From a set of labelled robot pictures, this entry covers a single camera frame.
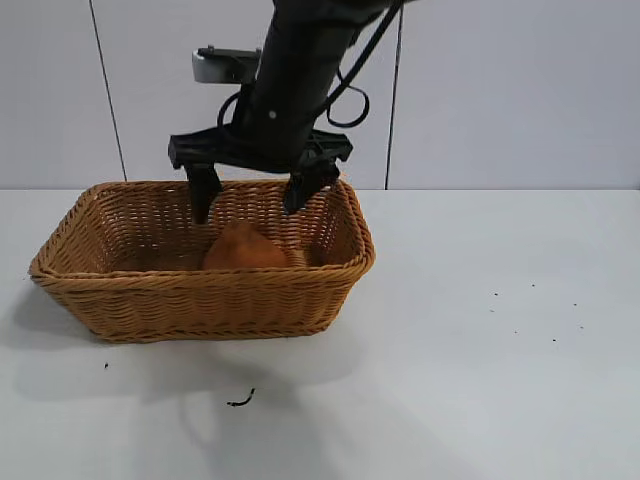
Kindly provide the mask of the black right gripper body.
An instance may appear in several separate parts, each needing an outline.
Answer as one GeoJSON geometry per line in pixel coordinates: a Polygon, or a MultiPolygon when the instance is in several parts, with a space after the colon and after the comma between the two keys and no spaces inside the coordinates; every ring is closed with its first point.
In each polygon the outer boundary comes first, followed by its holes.
{"type": "Polygon", "coordinates": [[[262,119],[251,112],[251,90],[242,88],[220,107],[216,125],[172,135],[168,156],[174,169],[188,164],[224,164],[267,173],[290,173],[312,160],[347,161],[353,146],[344,134],[281,123],[271,111],[262,119]]]}

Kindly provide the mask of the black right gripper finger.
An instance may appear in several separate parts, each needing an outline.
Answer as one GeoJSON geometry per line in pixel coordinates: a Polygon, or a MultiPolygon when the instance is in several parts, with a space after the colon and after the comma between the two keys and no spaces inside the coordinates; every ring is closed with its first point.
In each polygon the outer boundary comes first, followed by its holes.
{"type": "Polygon", "coordinates": [[[289,179],[283,198],[286,214],[297,213],[307,201],[325,187],[331,187],[340,171],[334,160],[312,160],[301,165],[289,179]]]}
{"type": "Polygon", "coordinates": [[[196,224],[206,224],[212,203],[223,191],[222,183],[212,164],[188,164],[185,171],[189,183],[192,219],[196,224]]]}

